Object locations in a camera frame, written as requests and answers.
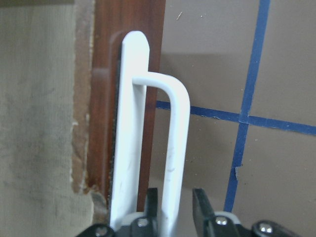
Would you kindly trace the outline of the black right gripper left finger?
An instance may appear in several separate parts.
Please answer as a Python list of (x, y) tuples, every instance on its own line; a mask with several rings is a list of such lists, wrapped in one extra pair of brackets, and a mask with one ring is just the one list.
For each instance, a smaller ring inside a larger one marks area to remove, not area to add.
[(81, 232), (82, 237), (157, 237), (158, 190), (149, 188), (143, 212), (134, 212), (123, 218), (115, 231), (105, 224), (94, 224)]

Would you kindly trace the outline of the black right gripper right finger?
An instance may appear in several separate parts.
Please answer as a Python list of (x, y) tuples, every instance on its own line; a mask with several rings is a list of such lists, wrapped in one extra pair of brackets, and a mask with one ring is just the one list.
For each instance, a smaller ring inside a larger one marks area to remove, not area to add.
[(297, 237), (298, 234), (269, 220), (245, 228), (231, 212), (214, 211), (201, 188), (193, 189), (193, 220), (199, 237)]

